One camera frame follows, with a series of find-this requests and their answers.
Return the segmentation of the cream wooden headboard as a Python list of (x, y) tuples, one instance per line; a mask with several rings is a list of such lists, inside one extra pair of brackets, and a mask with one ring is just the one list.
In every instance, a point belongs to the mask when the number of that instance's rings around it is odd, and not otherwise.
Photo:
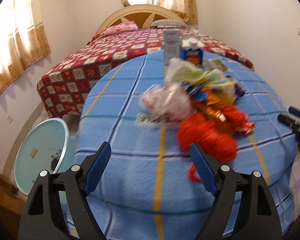
[(156, 5), (130, 5), (110, 15), (98, 28), (96, 34), (123, 22), (134, 21), (139, 28), (150, 28), (152, 22), (164, 19), (183, 21), (175, 12)]

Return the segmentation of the clear green plastic bag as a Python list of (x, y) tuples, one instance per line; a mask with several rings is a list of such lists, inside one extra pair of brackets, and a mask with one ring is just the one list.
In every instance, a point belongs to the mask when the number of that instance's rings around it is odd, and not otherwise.
[(165, 74), (166, 85), (170, 83), (188, 83), (201, 86), (224, 83), (225, 81), (226, 78), (220, 70), (203, 71), (202, 68), (180, 58), (169, 60)]

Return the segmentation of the purple wrapper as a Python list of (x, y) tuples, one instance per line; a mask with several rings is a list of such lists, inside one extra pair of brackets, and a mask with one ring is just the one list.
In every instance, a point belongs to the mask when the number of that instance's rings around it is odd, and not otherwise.
[(245, 90), (241, 86), (241, 84), (230, 75), (226, 75), (225, 77), (230, 81), (234, 81), (234, 83), (235, 83), (234, 84), (234, 97), (235, 97), (235, 99), (242, 98), (245, 95)]

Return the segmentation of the striped pillow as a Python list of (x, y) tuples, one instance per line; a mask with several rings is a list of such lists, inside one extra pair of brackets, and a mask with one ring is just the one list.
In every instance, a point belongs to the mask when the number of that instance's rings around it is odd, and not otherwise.
[(167, 28), (178, 28), (186, 29), (188, 26), (182, 20), (164, 19), (156, 20), (151, 24), (151, 28), (167, 29)]

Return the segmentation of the wooden dresser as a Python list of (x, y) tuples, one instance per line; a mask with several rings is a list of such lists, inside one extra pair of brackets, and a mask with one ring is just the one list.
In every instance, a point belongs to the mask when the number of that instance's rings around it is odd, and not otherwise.
[(0, 174), (0, 239), (17, 239), (25, 201), (18, 189)]

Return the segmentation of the red mesh net bag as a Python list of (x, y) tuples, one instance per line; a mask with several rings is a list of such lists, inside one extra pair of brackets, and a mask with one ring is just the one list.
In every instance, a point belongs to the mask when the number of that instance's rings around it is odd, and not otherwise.
[(199, 112), (180, 122), (177, 139), (183, 152), (189, 152), (190, 146), (197, 142), (205, 154), (219, 162), (233, 161), (237, 157), (237, 143), (233, 136), (219, 132), (215, 123)]

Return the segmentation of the clear snack packet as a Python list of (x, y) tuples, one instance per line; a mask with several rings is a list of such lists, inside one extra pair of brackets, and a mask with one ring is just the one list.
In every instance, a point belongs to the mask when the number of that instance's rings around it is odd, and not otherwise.
[(209, 70), (218, 69), (221, 72), (230, 72), (227, 65), (220, 59), (204, 59), (203, 66)]

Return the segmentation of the left window beige curtain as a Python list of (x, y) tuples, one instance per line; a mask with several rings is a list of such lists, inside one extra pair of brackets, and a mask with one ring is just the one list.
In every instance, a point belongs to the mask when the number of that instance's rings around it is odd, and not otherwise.
[(0, 96), (29, 66), (51, 53), (40, 0), (0, 3)]

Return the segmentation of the blue plaid table cloth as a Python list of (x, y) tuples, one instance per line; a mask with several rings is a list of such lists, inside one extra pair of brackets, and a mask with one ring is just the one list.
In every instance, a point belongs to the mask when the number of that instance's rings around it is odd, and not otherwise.
[[(287, 231), (299, 214), (291, 189), (293, 161), (298, 152), (294, 135), (277, 115), (285, 106), (277, 92), (245, 65), (222, 57), (245, 95), (237, 107), (255, 122), (252, 135), (237, 135), (235, 171), (260, 171), (269, 185)], [(102, 77), (83, 106), (77, 154), (81, 163), (102, 142), (111, 158), (87, 200), (107, 239), (193, 239), (211, 210), (213, 196), (190, 181), (191, 164), (177, 142), (177, 128), (150, 122), (139, 104), (151, 85), (164, 83), (164, 53), (131, 59)]]

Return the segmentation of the blue white milk carton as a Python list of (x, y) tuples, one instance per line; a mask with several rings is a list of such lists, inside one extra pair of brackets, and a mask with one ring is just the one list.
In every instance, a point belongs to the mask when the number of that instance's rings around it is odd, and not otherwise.
[(199, 36), (184, 35), (181, 38), (180, 58), (194, 65), (202, 65), (205, 45)]

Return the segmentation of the pink pillow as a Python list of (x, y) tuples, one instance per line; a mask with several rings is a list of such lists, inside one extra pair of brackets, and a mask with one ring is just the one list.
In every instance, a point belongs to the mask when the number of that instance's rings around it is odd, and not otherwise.
[(118, 25), (111, 26), (109, 28), (104, 29), (100, 35), (101, 36), (109, 36), (116, 33), (121, 33), (125, 31), (135, 31), (138, 30), (138, 26), (134, 21), (127, 21), (120, 23)]

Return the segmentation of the wall socket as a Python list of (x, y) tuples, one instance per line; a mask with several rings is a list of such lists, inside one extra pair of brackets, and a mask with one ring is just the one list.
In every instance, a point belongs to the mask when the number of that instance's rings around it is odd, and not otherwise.
[(8, 122), (9, 124), (11, 124), (12, 121), (13, 121), (13, 118), (12, 118), (11, 115), (9, 115), (6, 119), (7, 119), (7, 122)]

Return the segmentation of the yellow flowered wrapper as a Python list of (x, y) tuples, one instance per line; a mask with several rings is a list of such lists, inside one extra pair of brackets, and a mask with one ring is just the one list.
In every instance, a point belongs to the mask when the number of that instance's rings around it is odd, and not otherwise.
[(222, 103), (233, 105), (236, 100), (236, 82), (231, 79), (210, 82), (206, 87), (212, 90)]

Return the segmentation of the red patterned bedspread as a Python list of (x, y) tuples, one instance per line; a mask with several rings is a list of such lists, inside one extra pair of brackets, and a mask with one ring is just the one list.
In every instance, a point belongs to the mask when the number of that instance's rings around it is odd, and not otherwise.
[(100, 78), (130, 59), (163, 47), (163, 30), (157, 28), (97, 35), (38, 81), (37, 91), (48, 117), (81, 114), (88, 93)]

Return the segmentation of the white label tag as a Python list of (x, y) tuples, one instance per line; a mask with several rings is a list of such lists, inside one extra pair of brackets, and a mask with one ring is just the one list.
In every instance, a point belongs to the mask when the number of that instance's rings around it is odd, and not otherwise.
[(140, 112), (136, 117), (137, 126), (148, 127), (178, 127), (179, 122), (173, 121), (166, 116), (152, 116), (151, 114)]

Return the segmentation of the grey white carton box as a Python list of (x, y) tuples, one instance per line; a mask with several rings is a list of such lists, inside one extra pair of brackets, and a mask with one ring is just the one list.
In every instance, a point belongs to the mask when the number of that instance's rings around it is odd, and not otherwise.
[(180, 56), (180, 36), (178, 29), (164, 29), (164, 60), (168, 65), (170, 59)]

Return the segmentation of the clear pink plastic wrapper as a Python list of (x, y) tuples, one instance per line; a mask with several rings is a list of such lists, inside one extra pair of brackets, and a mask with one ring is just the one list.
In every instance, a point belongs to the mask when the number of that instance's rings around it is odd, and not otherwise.
[(141, 107), (154, 118), (168, 117), (181, 121), (192, 113), (192, 105), (188, 94), (179, 83), (171, 83), (164, 87), (154, 84), (140, 96)]

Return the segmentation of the light blue trash bin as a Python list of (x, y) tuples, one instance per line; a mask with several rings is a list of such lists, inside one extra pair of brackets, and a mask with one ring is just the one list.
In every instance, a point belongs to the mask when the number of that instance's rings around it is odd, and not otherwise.
[(22, 195), (28, 196), (42, 170), (50, 174), (66, 171), (73, 163), (77, 137), (66, 122), (47, 119), (35, 126), (19, 147), (14, 162), (14, 179)]

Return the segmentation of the orange tan snack packet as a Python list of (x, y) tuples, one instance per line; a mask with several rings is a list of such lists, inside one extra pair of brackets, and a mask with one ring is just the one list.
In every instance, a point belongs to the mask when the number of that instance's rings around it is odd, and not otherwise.
[(207, 120), (215, 124), (219, 132), (231, 133), (229, 120), (224, 114), (230, 107), (229, 104), (224, 103), (218, 96), (208, 93), (191, 96), (191, 103)]

